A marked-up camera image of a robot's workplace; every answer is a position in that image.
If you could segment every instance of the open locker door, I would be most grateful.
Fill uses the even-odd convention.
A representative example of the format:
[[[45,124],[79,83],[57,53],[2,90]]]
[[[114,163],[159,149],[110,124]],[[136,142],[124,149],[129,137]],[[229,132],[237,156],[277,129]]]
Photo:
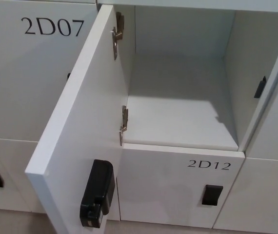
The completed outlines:
[[[25,171],[60,234],[104,232],[127,102],[126,75],[112,46],[116,26],[113,6],[102,6]],[[100,228],[83,227],[94,225],[92,218]]]

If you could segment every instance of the keypad lock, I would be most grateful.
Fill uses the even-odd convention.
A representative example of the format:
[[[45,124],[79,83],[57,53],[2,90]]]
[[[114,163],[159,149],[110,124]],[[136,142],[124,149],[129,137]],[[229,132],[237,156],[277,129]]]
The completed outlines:
[[[110,211],[114,189],[113,165],[95,159],[80,204],[79,217],[84,227],[100,228],[103,216]]]

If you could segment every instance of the text 2d12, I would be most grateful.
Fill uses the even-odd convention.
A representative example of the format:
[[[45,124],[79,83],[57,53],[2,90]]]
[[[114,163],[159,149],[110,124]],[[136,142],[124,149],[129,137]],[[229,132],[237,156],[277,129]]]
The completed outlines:
[[[231,163],[225,162],[219,164],[219,162],[210,162],[210,161],[204,161],[201,160],[197,163],[196,160],[190,160],[190,165],[188,167],[198,167],[198,168],[214,168],[214,169],[221,169],[221,170],[228,170],[228,168],[231,166]]]

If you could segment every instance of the metal hinge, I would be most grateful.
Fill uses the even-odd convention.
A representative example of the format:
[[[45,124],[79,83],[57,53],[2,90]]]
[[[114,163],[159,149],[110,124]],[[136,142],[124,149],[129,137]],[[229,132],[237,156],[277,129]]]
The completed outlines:
[[[122,111],[121,111],[121,116],[122,116],[122,125],[119,130],[119,142],[120,145],[123,143],[123,132],[127,130],[127,123],[128,123],[128,109],[126,106],[122,106]]]
[[[117,30],[116,27],[113,27],[112,30],[114,60],[116,60],[116,58],[118,57],[118,40],[123,39],[124,16],[121,14],[121,12],[116,12],[116,23]]]

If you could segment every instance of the locker number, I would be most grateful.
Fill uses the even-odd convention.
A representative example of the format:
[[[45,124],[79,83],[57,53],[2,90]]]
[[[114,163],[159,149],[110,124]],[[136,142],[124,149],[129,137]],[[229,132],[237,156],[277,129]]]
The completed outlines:
[[[190,160],[190,165],[188,167],[198,167],[198,168],[214,168],[214,169],[221,169],[221,170],[228,170],[228,168],[231,166],[231,163],[225,162],[223,164],[219,164],[219,162],[210,162],[210,161],[199,161],[197,163],[196,160]]]
[[[21,21],[25,21],[28,24],[28,28],[26,29],[25,34],[36,35],[35,31],[37,27],[39,29],[40,35],[53,35],[57,31],[57,28],[62,36],[68,37],[72,34],[70,22],[66,19],[60,19],[58,20],[58,22],[53,22],[49,18],[36,18],[36,26],[34,27],[32,20],[28,17],[22,18]],[[72,23],[77,23],[79,26],[79,29],[76,32],[74,32],[75,36],[78,37],[81,27],[84,24],[84,21],[73,19]]]

